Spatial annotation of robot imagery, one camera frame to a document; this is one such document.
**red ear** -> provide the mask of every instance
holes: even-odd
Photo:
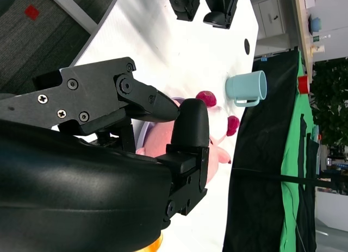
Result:
[[[229,116],[228,117],[228,127],[227,127],[227,136],[232,136],[237,132],[237,129],[239,127],[239,119],[235,116]]]
[[[213,107],[216,105],[216,97],[210,91],[199,92],[198,95],[196,96],[196,99],[202,100],[207,107]]]

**white table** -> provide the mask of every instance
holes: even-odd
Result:
[[[99,30],[74,61],[75,65],[131,57],[134,78],[170,97],[195,97],[212,91],[217,104],[241,118],[225,97],[225,81],[252,69],[258,25],[250,0],[238,0],[229,30],[202,22],[209,12],[205,0],[193,22],[176,20],[169,0],[117,0]],[[244,40],[250,43],[245,53]],[[133,121],[135,138],[142,122]],[[233,159],[237,134],[222,146]],[[207,196],[187,217],[175,215],[163,231],[159,251],[221,251],[226,229],[231,165],[222,165],[207,185]]]

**orange object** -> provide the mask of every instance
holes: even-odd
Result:
[[[151,245],[148,245],[146,248],[138,250],[137,252],[157,252],[157,250],[162,244],[162,240],[163,234],[161,233],[161,235],[155,242],[153,242]]]
[[[309,80],[307,75],[298,77],[300,94],[309,94]]]

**mug handle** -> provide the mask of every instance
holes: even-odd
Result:
[[[253,107],[260,103],[260,97],[257,97],[257,99],[254,102],[250,103],[238,103],[238,99],[236,98],[234,101],[235,106],[237,107]]]

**screw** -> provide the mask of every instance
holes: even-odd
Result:
[[[122,79],[120,88],[123,93],[130,93],[133,90],[132,81],[128,78]]]
[[[127,64],[127,71],[128,72],[134,71],[134,67],[133,67],[133,65],[131,63]]]
[[[87,122],[89,119],[89,114],[87,112],[81,112],[79,115],[81,122]]]
[[[41,94],[38,96],[38,101],[40,104],[46,104],[48,102],[48,98],[44,94]]]
[[[149,97],[148,97],[148,102],[149,102],[150,104],[152,104],[153,101],[154,101],[154,96],[149,96]]]
[[[76,90],[78,87],[78,83],[75,79],[70,79],[67,82],[67,87],[69,87],[70,90]]]
[[[168,217],[171,217],[175,214],[175,202],[171,200],[167,205],[166,214]]]
[[[63,110],[63,109],[60,109],[58,112],[57,112],[57,115],[59,118],[65,118],[66,117],[66,111]]]

